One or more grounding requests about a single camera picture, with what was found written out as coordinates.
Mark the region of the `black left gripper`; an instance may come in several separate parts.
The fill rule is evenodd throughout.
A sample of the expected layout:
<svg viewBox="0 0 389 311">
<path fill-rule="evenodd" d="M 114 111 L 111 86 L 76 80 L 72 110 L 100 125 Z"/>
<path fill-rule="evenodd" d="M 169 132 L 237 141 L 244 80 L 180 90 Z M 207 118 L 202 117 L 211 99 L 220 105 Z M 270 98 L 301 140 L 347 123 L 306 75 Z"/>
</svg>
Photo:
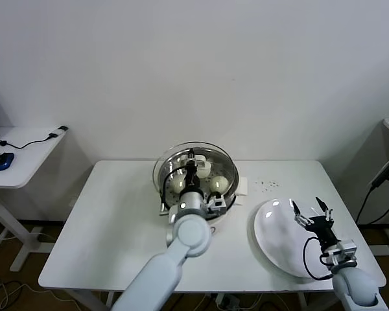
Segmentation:
<svg viewBox="0 0 389 311">
<path fill-rule="evenodd" d="M 202 171 L 202 161 L 196 160 L 195 151 L 193 148 L 190 148 L 187 153 L 187 160 L 185 165 L 186 176 L 184 193 L 196 192 L 201 194 L 202 190 L 200 189 L 200 179 L 197 176 L 197 173 Z"/>
</svg>

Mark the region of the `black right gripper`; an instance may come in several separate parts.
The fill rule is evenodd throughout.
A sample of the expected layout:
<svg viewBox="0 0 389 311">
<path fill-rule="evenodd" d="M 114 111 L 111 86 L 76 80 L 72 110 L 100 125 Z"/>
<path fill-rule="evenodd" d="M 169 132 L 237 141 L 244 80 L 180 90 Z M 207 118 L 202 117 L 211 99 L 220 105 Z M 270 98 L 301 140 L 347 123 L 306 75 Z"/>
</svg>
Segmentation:
<svg viewBox="0 0 389 311">
<path fill-rule="evenodd" d="M 333 210 L 328 208 L 327 204 L 319 197 L 316 197 L 316 201 L 321 208 L 323 214 L 321 216 L 315 216 L 307 218 L 301 214 L 295 201 L 292 200 L 292 207 L 294 210 L 294 220 L 309 232 L 312 232 L 318 238 L 321 248 L 329 248 L 335 246 L 339 239 L 332 231 L 334 224 Z"/>
</svg>

